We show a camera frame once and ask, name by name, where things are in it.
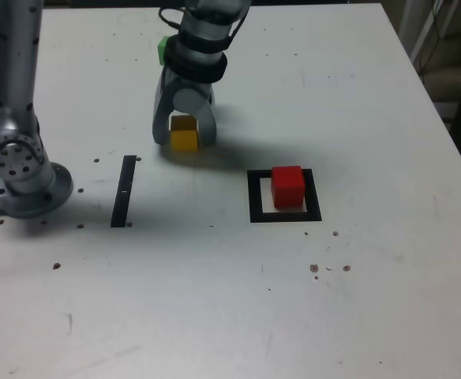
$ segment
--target black tape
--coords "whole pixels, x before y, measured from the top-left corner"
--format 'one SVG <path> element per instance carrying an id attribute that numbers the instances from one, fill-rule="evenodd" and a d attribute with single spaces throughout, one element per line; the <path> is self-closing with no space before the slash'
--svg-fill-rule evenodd
<path id="1" fill-rule="evenodd" d="M 117 196 L 114 199 L 111 227 L 126 227 L 135 169 L 136 156 L 124 156 L 120 180 L 118 181 Z"/>

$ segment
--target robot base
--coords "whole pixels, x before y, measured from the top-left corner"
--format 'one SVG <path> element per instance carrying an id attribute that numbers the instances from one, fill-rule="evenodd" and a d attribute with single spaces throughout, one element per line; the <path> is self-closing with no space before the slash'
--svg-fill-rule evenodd
<path id="1" fill-rule="evenodd" d="M 73 180 L 65 167 L 57 163 L 51 165 L 55 172 L 54 180 L 37 193 L 13 195 L 0 179 L 0 216 L 26 219 L 53 211 L 64 204 L 73 192 Z"/>

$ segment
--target red cube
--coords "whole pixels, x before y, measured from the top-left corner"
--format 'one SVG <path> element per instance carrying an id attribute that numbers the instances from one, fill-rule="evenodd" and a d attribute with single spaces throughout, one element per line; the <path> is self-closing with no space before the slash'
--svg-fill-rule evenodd
<path id="1" fill-rule="evenodd" d="M 271 191 L 276 209 L 301 208 L 305 194 L 301 167 L 273 167 Z"/>

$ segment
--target cube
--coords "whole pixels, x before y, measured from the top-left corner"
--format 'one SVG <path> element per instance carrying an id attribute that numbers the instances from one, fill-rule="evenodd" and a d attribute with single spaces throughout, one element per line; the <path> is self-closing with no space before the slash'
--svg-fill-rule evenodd
<path id="1" fill-rule="evenodd" d="M 271 191 L 276 209 L 301 208 L 305 195 L 301 167 L 273 167 Z"/>
<path id="2" fill-rule="evenodd" d="M 197 151 L 197 120 L 190 115 L 171 117 L 171 149 L 175 152 Z"/>

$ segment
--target yellow cube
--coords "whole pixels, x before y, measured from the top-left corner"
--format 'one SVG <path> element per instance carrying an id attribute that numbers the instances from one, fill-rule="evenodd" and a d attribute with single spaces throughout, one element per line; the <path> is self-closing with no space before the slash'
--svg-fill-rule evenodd
<path id="1" fill-rule="evenodd" d="M 175 152 L 197 151 L 197 120 L 189 115 L 171 117 L 171 149 Z"/>

